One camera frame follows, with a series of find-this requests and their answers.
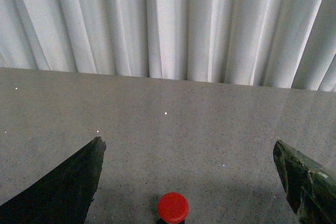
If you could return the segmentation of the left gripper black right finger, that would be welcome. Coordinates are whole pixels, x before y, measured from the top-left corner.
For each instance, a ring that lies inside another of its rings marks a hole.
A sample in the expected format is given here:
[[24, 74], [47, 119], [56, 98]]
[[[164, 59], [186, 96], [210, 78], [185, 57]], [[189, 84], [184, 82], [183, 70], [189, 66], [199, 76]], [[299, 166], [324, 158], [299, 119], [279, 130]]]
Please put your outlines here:
[[276, 141], [273, 158], [299, 223], [335, 223], [335, 172], [282, 140]]

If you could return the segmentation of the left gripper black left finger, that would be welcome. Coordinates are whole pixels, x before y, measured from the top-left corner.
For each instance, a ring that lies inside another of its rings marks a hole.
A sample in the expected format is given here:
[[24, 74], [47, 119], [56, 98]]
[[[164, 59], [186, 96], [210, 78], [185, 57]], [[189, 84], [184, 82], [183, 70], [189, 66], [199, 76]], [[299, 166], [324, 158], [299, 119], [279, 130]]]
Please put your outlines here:
[[84, 223], [97, 191], [106, 143], [100, 137], [1, 205], [1, 223]]

